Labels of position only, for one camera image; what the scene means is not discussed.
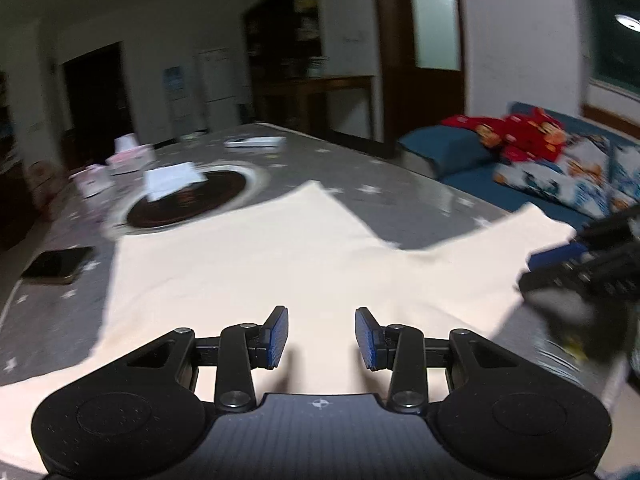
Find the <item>white tissue paper sheet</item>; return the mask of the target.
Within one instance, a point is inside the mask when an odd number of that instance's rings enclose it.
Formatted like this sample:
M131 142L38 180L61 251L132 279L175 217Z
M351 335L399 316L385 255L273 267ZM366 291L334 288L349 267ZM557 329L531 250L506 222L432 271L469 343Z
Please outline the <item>white tissue paper sheet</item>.
M150 202L156 202L192 184L205 181L206 177L198 171L193 162L158 167L145 171L143 175L145 197Z

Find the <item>water dispenser with blue bottle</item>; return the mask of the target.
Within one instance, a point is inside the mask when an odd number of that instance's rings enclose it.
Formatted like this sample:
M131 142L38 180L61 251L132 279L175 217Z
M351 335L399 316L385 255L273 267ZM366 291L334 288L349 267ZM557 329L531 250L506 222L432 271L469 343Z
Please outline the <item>water dispenser with blue bottle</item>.
M181 66L163 70L163 88L172 134L181 138L193 129L192 103Z

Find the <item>white remote control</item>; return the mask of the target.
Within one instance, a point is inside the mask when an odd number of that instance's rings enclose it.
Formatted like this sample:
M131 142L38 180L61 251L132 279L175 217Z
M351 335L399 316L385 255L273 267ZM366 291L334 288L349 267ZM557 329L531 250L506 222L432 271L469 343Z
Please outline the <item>white remote control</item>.
M276 150L285 144L285 136L237 136L224 140L226 148L234 150Z

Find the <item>white refrigerator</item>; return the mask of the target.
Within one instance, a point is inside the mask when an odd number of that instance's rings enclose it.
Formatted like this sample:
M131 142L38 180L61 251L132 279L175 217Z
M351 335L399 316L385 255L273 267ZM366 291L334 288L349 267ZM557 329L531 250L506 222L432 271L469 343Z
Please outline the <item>white refrigerator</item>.
M209 130L222 131L241 125L239 93L229 51L204 50L198 52L196 62Z

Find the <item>patterned cartoon blanket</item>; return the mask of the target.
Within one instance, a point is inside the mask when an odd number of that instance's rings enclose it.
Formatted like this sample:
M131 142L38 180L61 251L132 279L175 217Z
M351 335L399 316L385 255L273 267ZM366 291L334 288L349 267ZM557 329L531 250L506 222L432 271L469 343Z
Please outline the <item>patterned cartoon blanket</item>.
M602 219L638 205L639 147L616 144L606 136L572 134L555 162L499 164L494 180Z

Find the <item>small white pink box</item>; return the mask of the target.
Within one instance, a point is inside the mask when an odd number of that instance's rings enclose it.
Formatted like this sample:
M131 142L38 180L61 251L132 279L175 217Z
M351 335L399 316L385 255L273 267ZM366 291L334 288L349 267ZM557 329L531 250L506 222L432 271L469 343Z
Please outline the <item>small white pink box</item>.
M96 164L75 172L70 176L70 180L83 198L96 196L114 185L114 180L107 166Z

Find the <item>round induction cooktop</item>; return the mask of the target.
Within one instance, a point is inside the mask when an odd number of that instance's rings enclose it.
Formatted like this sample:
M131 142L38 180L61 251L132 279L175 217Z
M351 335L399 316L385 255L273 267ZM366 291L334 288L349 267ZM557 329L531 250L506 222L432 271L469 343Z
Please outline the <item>round induction cooktop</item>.
M102 232L110 240L129 234L160 232L247 205L269 184L262 167L239 160L200 165L205 181L160 200L149 200L139 185L118 200L106 216Z

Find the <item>dark wooden side table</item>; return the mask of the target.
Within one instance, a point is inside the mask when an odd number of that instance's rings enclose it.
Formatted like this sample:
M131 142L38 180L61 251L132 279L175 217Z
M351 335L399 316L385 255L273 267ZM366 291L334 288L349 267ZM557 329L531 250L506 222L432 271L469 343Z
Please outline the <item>dark wooden side table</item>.
M296 128L311 136L332 134L375 141L372 75L294 79Z

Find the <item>red cartoon cushion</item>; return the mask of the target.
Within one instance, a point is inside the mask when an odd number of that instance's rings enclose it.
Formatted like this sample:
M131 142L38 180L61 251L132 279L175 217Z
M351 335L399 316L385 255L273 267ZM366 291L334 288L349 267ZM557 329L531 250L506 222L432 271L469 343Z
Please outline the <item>red cartoon cushion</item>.
M454 115L442 124L475 132L480 144L498 151L507 162L555 162L567 141L563 125L540 107L503 117Z

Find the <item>black smartphone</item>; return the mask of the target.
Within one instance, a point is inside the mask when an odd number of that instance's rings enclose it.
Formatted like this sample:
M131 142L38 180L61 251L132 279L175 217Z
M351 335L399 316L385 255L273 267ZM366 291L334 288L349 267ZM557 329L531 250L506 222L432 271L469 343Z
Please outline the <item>black smartphone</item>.
M76 280L93 255L94 248L89 246L47 250L32 260L21 279L35 284L68 285Z

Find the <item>white pink tissue box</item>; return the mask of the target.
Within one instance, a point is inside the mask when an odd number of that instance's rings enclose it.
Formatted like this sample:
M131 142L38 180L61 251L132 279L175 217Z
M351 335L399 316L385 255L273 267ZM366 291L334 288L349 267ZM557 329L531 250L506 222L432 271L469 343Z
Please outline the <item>white pink tissue box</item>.
M151 144L140 144L134 133L115 139L115 153L106 160L112 174L131 174L156 161Z

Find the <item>cream sweater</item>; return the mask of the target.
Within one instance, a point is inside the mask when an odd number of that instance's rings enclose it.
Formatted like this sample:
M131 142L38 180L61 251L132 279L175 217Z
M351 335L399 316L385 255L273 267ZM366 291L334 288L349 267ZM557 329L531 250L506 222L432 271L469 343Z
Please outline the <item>cream sweater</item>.
M198 336L262 322L275 306L290 316L280 366L255 376L258 392L357 393L364 380L354 314L429 337L466 327L498 332L518 304L527 257L573 234L525 205L472 233L424 250L377 238L310 181L276 200L116 245L99 337L79 364L1 390L1 457L42 471L30 421L50 393L177 327Z

